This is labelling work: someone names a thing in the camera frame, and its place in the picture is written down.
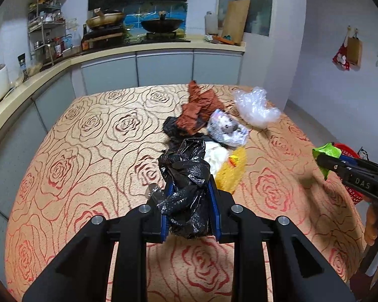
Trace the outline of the person's right hand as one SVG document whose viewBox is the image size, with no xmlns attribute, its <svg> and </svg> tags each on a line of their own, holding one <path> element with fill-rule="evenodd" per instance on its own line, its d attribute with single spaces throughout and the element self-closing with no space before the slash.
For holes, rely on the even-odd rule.
<svg viewBox="0 0 378 302">
<path fill-rule="evenodd" d="M 366 214 L 366 224 L 364 238 L 369 246 L 375 243 L 378 237 L 378 207 L 368 197 L 363 198 L 364 201 L 369 203 L 369 207 Z"/>
</svg>

